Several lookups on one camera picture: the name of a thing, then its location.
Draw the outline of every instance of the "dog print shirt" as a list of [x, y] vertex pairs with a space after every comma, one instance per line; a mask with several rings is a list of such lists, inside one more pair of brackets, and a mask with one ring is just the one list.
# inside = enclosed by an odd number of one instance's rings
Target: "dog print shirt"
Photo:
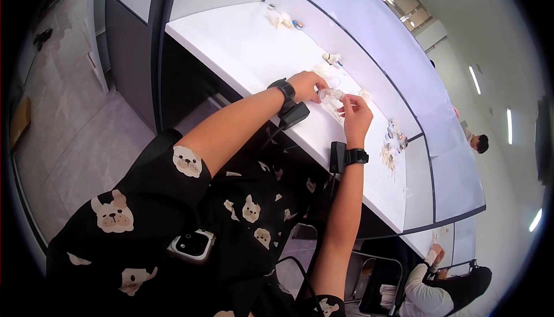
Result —
[[[292, 154], [274, 143], [263, 154], [242, 151], [212, 178], [198, 154], [174, 146], [131, 168], [49, 244], [50, 293], [58, 305], [91, 311], [319, 316], [316, 300], [297, 304], [275, 272], [294, 225], [318, 197], [329, 197], [329, 174]], [[215, 234], [206, 262], [170, 256], [177, 236], [199, 228]], [[316, 299], [325, 317], [345, 315], [342, 300]]]

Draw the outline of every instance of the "hand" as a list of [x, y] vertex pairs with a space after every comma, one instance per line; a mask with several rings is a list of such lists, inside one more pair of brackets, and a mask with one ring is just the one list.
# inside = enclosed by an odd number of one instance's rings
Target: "hand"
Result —
[[337, 112], [345, 119], [346, 148], [364, 148], [367, 130], [373, 120], [373, 113], [360, 96], [345, 95], [343, 107]]
[[296, 94], [294, 101], [297, 103], [306, 102], [308, 100], [321, 103], [319, 97], [315, 93], [314, 85], [318, 90], [329, 88], [327, 82], [313, 71], [301, 71], [300, 73], [294, 74], [287, 81], [294, 88]]
[[437, 257], [435, 258], [434, 264], [439, 264], [444, 258], [444, 248], [440, 249], [440, 252], [437, 253]]
[[448, 276], [448, 269], [439, 270], [436, 280], [444, 280]]
[[439, 245], [439, 244], [433, 244], [431, 246], [431, 249], [433, 251], [435, 251], [435, 253], [437, 254], [437, 257], [439, 257], [439, 254], [440, 254], [440, 251], [444, 251], [443, 248]]

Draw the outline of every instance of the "ceiling light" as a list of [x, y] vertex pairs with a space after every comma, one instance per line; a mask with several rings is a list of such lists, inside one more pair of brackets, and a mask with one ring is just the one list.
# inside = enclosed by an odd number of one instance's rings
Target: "ceiling light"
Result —
[[475, 73], [473, 72], [473, 68], [471, 66], [469, 66], [469, 72], [471, 73], [471, 77], [473, 78], [473, 82], [475, 83], [475, 88], [477, 89], [477, 93], [481, 94], [479, 83], [477, 82], [477, 78], [475, 78]]
[[538, 212], [537, 212], [537, 216], [535, 216], [535, 219], [533, 220], [533, 223], [531, 224], [531, 226], [529, 227], [529, 231], [532, 232], [533, 230], [535, 230], [535, 227], [537, 226], [538, 222], [541, 220], [541, 216], [542, 216], [542, 209], [540, 209]]
[[508, 108], [508, 144], [512, 145], [512, 111]]

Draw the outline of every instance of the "white tabletop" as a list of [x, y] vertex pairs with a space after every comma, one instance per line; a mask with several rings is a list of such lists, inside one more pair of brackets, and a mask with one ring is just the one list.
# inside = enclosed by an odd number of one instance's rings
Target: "white tabletop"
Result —
[[[247, 97], [265, 90], [277, 79], [314, 69], [323, 62], [325, 51], [309, 36], [297, 29], [276, 29], [268, 15], [267, 5], [261, 2], [232, 5], [185, 16], [167, 23], [165, 30], [242, 97]], [[342, 76], [339, 88], [354, 94], [361, 90], [348, 74]], [[284, 133], [329, 169], [331, 142], [346, 142], [343, 128], [322, 105], [308, 102], [307, 106], [308, 118]], [[364, 166], [364, 204], [392, 230], [401, 233], [405, 217], [403, 154], [392, 178], [379, 157], [388, 119], [374, 103], [368, 106], [373, 111], [373, 122], [365, 140], [370, 161]], [[277, 117], [272, 121], [279, 123]]]

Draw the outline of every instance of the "smartphone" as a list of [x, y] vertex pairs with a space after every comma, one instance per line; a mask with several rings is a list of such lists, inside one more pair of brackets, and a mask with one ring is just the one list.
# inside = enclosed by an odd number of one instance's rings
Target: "smartphone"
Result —
[[183, 234], [171, 242], [167, 250], [170, 256], [192, 264], [204, 264], [208, 260], [216, 236], [205, 230]]

